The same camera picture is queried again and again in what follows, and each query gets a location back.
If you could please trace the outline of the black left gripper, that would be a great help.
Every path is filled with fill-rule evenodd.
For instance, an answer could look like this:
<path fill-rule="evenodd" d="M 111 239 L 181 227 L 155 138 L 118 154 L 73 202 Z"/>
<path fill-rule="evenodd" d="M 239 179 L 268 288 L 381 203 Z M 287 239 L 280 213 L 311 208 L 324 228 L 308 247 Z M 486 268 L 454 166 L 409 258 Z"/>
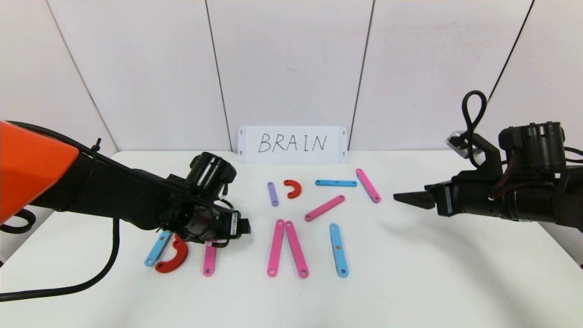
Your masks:
<path fill-rule="evenodd" d="M 194 205 L 189 210 L 189 240 L 195 243 L 227 243 L 241 234 L 250 234 L 249 219 L 240 219 L 237 210 Z"/>

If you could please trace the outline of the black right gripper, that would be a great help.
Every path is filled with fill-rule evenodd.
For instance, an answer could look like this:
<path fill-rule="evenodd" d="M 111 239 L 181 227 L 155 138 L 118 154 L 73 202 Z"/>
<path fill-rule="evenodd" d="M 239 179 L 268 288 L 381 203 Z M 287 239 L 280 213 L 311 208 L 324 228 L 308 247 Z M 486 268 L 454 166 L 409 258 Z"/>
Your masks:
<path fill-rule="evenodd" d="M 489 199 L 494 184 L 490 181 L 443 181 L 425 185 L 425 191 L 397 193 L 395 201 L 430 210 L 440 216 L 471 214 L 508 219 L 501 199 Z"/>

